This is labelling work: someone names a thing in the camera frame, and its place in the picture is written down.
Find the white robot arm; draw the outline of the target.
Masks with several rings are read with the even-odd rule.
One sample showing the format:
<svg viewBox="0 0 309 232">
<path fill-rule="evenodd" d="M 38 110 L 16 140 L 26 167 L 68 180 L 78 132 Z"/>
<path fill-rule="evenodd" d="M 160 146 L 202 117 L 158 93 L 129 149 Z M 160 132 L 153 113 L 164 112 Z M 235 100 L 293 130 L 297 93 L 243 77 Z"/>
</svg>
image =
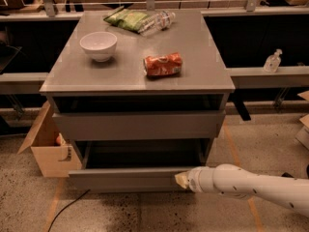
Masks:
<svg viewBox="0 0 309 232">
<path fill-rule="evenodd" d="M 200 166 L 175 175 L 183 189 L 239 199 L 257 196 L 309 217 L 309 180 L 255 174 L 232 164 Z"/>
</svg>

